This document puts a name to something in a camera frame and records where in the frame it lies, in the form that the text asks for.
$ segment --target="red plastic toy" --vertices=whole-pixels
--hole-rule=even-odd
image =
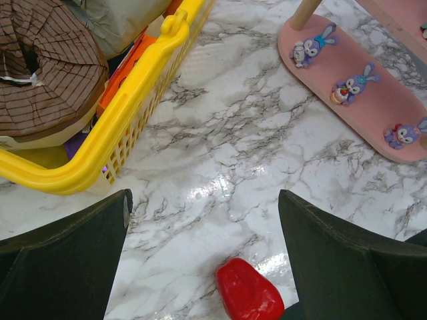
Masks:
[[[283,315],[279,291],[243,259],[230,259],[215,272],[215,278],[232,320],[278,320]]]

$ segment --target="marble floor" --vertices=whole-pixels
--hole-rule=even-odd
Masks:
[[[134,209],[107,320],[227,319],[213,274],[233,256],[295,303],[280,189],[394,239],[427,228],[427,162],[400,165],[377,154],[280,61],[278,31],[299,2],[217,1],[114,185],[132,190]],[[427,103],[401,44],[356,2],[325,0],[317,13]],[[99,199],[0,180],[0,239]]]

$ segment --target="laundry basket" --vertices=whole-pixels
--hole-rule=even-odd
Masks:
[[[214,0],[184,0],[161,26],[87,139],[67,164],[46,169],[0,149],[0,176],[46,193],[107,193],[199,35]]]

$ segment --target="cartoon rabbit sticker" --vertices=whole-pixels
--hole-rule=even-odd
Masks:
[[[313,63],[313,58],[320,54],[325,45],[337,45],[339,43],[338,37],[329,37],[335,30],[336,24],[330,23],[321,35],[309,37],[304,42],[298,41],[290,54],[290,58],[296,62],[296,67],[308,67],[308,65]]]
[[[375,63],[366,64],[362,75],[352,75],[345,82],[339,81],[332,88],[331,100],[335,104],[348,105],[356,100],[356,95],[365,91],[368,82],[379,82],[380,75],[372,74],[375,70]]]
[[[403,143],[407,145],[414,143],[422,133],[427,133],[427,117],[422,118],[416,127],[398,123],[394,129],[385,130],[384,140],[391,148],[402,149]]]

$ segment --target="wooden leg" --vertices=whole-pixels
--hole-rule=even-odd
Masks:
[[[421,142],[421,147],[427,150],[427,136],[421,137],[420,142]]]
[[[289,22],[291,28],[296,31],[302,30],[321,2],[322,0],[302,0]]]

